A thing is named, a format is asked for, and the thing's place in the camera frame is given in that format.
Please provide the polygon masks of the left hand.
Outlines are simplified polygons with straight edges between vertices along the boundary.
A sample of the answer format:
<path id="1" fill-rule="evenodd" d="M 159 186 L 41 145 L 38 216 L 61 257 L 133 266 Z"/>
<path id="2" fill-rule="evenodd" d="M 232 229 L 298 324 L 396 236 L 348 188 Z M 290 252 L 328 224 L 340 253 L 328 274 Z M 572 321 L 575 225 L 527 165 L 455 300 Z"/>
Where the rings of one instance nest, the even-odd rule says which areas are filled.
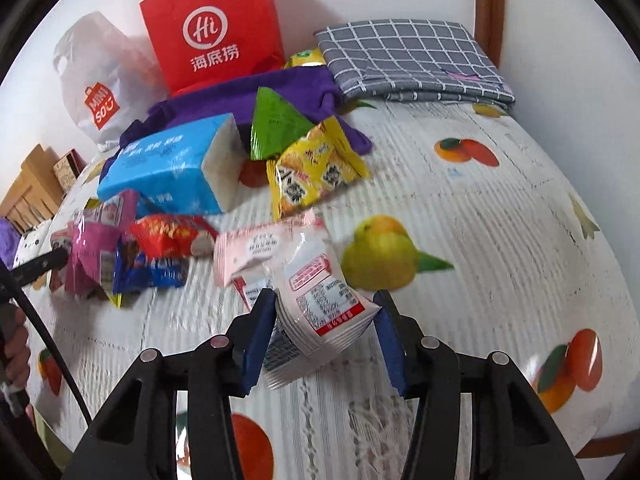
<path id="1" fill-rule="evenodd" d="M 28 330 L 25 326 L 26 316 L 22 310 L 15 312 L 14 321 L 15 330 L 4 346 L 4 354 L 8 359 L 6 377 L 16 388 L 24 389 L 30 375 L 30 348 Z"/>

